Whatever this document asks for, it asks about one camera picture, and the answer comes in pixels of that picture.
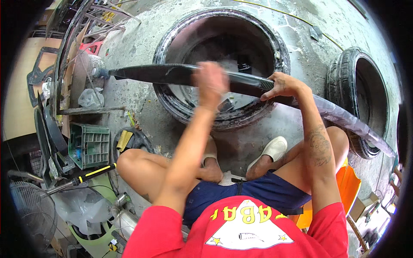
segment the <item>yellow lettering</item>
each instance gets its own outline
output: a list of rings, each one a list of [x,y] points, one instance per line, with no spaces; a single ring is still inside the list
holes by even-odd
[[[214,213],[211,215],[211,217],[209,217],[209,219],[211,220],[215,220],[216,219],[216,217],[218,216],[218,209],[216,209],[215,211],[214,211]]]
[[[254,206],[247,206],[241,209],[241,215],[242,215],[242,221],[245,224],[251,224],[254,223],[255,221],[255,216],[254,216]]]
[[[224,220],[226,221],[231,221],[235,219],[235,211],[237,210],[237,207],[234,207],[232,209],[228,209],[228,206],[226,206],[222,211],[224,212]]]
[[[275,216],[275,219],[281,219],[281,218],[286,218],[286,217],[287,216],[280,214],[280,215]]]
[[[259,212],[259,217],[260,217],[260,220],[259,220],[260,223],[266,222],[267,220],[269,220],[273,213],[270,206],[267,206],[267,208],[262,208],[262,205],[258,207],[258,212]]]

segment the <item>white slip-on shoe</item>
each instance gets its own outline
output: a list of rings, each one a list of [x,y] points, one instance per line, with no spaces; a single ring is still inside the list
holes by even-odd
[[[261,155],[258,156],[251,164],[248,165],[247,171],[254,165],[262,155],[268,155],[273,158],[273,162],[281,158],[287,151],[287,141],[283,136],[277,136],[272,139],[264,148]]]
[[[205,166],[206,158],[214,158],[218,164],[218,150],[216,149],[216,144],[212,136],[209,136],[208,141],[206,142],[206,147],[204,154],[202,155],[201,164]]]

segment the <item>navy blue shorts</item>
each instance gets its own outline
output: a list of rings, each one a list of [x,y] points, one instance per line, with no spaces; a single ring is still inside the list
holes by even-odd
[[[311,200],[311,195],[273,174],[274,170],[252,181],[229,186],[201,181],[186,199],[183,224],[191,226],[206,207],[216,201],[235,195],[250,196],[282,212],[282,209],[296,209]]]

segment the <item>green plastic crate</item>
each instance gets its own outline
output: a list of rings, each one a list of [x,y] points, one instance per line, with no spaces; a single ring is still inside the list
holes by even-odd
[[[109,164],[108,127],[70,123],[69,156],[81,170]]]

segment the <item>concrete surface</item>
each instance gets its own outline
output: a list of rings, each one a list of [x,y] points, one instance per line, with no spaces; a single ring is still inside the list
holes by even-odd
[[[398,103],[400,102],[399,85],[390,58],[391,46],[388,46],[379,25],[367,14],[368,20],[346,0],[263,0],[253,1],[265,6],[279,9],[301,17],[320,27],[344,49],[359,46],[370,53],[379,67],[388,90],[390,103],[390,126],[385,139],[396,149],[396,122]],[[114,69],[127,66],[151,64],[156,46],[166,31],[185,15],[205,7],[229,6],[247,11],[265,21],[270,28],[277,31],[285,41],[291,59],[291,75],[305,82],[313,93],[324,96],[325,77],[330,61],[341,50],[326,37],[321,36],[317,42],[310,38],[309,25],[293,17],[263,7],[229,0],[140,0],[129,3],[127,10],[142,20],[130,19],[126,22],[126,31],[111,32],[100,51],[106,68]],[[105,85],[103,95],[105,106],[126,106],[134,112],[140,128],[149,137],[157,153],[172,157],[179,137],[185,128],[177,122],[157,101],[150,83],[132,80],[118,80],[113,77]],[[112,136],[129,126],[129,119],[121,111],[104,115],[102,124],[110,127]],[[218,161],[223,171],[231,170],[233,174],[244,176],[248,164],[263,150],[266,143],[278,136],[284,136],[288,148],[303,139],[302,117],[299,110],[278,105],[268,117],[258,124],[230,133],[216,133]],[[379,189],[384,194],[392,191],[388,186],[390,170],[394,160],[383,153],[373,160],[364,160],[349,155],[349,162],[361,179],[358,194],[362,200],[371,191]],[[133,191],[117,177],[119,191]],[[132,195],[135,206],[140,204]]]

